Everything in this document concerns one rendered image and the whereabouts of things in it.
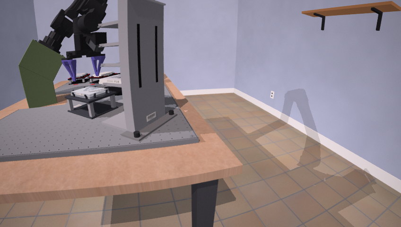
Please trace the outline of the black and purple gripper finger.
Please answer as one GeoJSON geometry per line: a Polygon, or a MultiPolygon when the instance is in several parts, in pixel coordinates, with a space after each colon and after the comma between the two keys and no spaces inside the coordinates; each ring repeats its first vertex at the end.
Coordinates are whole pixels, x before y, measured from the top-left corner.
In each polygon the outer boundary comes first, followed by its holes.
{"type": "Polygon", "coordinates": [[[104,56],[91,57],[91,60],[92,60],[92,63],[93,63],[95,74],[96,74],[96,76],[99,76],[100,69],[101,69],[100,66],[105,60],[105,55],[104,56]],[[97,69],[97,60],[99,60],[98,69],[97,69]]]}
{"type": "Polygon", "coordinates": [[[69,72],[72,80],[76,81],[76,60],[62,60],[61,62],[69,72]]]}

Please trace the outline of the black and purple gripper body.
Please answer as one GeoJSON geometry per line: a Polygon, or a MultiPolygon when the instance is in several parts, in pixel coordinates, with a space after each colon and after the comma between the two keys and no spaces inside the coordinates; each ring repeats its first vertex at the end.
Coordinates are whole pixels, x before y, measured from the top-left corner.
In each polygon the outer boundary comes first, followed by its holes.
{"type": "MultiPolygon", "coordinates": [[[[76,33],[74,35],[79,35],[79,34],[84,34],[84,33],[76,33]]],[[[105,54],[101,54],[101,52],[94,52],[92,49],[91,50],[79,50],[79,51],[69,51],[66,52],[66,58],[62,58],[61,60],[72,60],[75,58],[82,58],[83,55],[86,55],[86,57],[95,57],[95,56],[104,56],[105,54]]]]}

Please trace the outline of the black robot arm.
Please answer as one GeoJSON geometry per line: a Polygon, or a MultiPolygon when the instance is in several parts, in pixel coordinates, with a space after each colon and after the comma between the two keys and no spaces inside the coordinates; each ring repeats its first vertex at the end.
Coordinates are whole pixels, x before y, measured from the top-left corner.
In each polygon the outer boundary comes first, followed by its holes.
{"type": "Polygon", "coordinates": [[[84,34],[74,35],[75,50],[92,49],[94,52],[102,52],[104,47],[99,47],[99,44],[107,43],[106,32],[94,31],[99,29],[98,24],[106,16],[107,5],[107,0],[74,0],[65,11],[61,9],[52,21],[50,27],[54,31],[38,42],[60,54],[64,37],[70,38],[73,33],[83,32],[84,34]],[[79,14],[82,16],[78,17],[79,14]]]}

